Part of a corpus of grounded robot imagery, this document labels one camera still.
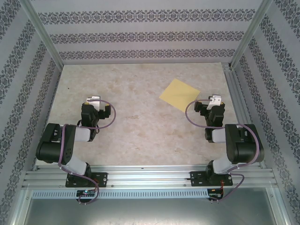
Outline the small circuit board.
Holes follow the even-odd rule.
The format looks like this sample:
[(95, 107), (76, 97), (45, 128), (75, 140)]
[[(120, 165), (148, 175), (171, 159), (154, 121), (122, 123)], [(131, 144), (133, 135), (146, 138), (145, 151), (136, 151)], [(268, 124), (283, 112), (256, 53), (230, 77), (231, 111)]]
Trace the small circuit board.
[(76, 197), (94, 197), (96, 195), (96, 191), (93, 190), (77, 190)]
[(208, 189), (208, 196), (213, 201), (220, 200), (223, 198), (223, 189)]

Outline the aluminium mounting rail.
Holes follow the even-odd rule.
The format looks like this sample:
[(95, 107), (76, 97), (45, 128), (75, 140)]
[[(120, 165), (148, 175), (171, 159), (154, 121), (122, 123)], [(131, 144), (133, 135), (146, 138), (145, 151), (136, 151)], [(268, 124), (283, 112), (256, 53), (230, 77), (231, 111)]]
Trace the aluminium mounting rail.
[[(104, 166), (93, 165), (92, 171), (107, 173), (107, 189), (191, 189), (190, 172), (203, 171), (203, 165), (147, 165), (147, 166)], [(272, 169), (262, 168), (255, 163), (236, 170), (245, 179), (243, 188), (276, 188), (278, 182)], [(64, 189), (67, 174), (56, 165), (38, 165), (27, 171), (22, 189)]]

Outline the grey metal sheet panel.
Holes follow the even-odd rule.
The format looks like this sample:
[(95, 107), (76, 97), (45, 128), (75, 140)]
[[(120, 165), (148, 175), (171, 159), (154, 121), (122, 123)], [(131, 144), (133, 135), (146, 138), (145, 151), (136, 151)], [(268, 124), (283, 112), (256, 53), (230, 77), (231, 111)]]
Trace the grey metal sheet panel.
[(34, 199), (24, 225), (276, 225), (265, 202), (249, 206), (204, 199)]

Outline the aluminium side rail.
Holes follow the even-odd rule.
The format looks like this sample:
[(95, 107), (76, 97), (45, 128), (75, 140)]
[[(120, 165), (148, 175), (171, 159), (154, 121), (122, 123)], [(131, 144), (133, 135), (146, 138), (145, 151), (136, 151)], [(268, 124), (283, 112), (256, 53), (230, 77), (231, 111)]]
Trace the aluminium side rail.
[(264, 149), (255, 125), (251, 122), (237, 79), (228, 63), (222, 64), (237, 123), (225, 124), (226, 153), (234, 169), (260, 163)]

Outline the yellow square paper sheet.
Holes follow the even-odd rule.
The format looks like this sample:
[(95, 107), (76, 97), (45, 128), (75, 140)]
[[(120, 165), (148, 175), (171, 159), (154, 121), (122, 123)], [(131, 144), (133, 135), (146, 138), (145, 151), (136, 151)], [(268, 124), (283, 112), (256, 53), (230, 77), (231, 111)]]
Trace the yellow square paper sheet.
[(185, 112), (187, 105), (196, 100), (199, 93), (198, 89), (178, 79), (174, 79), (159, 98), (180, 111)]

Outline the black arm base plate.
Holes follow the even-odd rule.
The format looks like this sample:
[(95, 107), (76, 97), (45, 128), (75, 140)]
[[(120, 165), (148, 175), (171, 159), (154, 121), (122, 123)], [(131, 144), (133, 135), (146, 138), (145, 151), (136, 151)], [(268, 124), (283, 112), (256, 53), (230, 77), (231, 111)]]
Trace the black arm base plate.
[(216, 174), (208, 175), (205, 171), (190, 172), (192, 187), (214, 187), (214, 186), (232, 186), (233, 180), (229, 174)]
[[(92, 172), (90, 178), (95, 181), (100, 188), (105, 188), (108, 180), (108, 173)], [(87, 179), (68, 174), (65, 187), (67, 188), (94, 188), (95, 184)]]

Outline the aluminium lower frame bar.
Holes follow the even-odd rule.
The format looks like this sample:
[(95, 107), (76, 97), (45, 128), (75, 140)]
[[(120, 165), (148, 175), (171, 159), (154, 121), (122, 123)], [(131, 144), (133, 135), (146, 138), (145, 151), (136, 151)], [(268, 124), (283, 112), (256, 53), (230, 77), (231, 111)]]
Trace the aluminium lower frame bar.
[(283, 198), (277, 187), (267, 187), (266, 192), (271, 205), (276, 225), (291, 225)]
[(33, 191), (21, 190), (8, 225), (24, 225)]

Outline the aluminium frame post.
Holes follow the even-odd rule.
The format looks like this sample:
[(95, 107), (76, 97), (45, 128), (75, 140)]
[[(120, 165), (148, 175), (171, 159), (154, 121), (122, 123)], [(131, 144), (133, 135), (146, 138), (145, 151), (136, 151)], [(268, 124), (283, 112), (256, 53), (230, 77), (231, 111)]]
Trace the aluminium frame post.
[(31, 23), (33, 24), (35, 30), (37, 31), (39, 37), (43, 41), (44, 45), (46, 46), (47, 50), (49, 51), (52, 59), (54, 60), (58, 69), (62, 72), (64, 63), (62, 58), (60, 57), (59, 52), (57, 51), (50, 35), (48, 34), (45, 26), (43, 25), (38, 13), (35, 11), (32, 3), (30, 0), (19, 0), (22, 8), (24, 9), (26, 15), (30, 19)]
[(264, 15), (268, 11), (270, 5), (272, 4), (273, 0), (262, 0), (260, 6), (258, 7), (249, 27), (247, 28), (239, 46), (237, 47), (232, 61), (230, 63), (230, 69), (233, 71), (237, 64), (239, 63), (240, 58), (242, 57), (248, 43), (250, 42), (251, 38), (255, 34), (257, 28), (259, 27), (259, 24), (261, 20), (263, 19)]

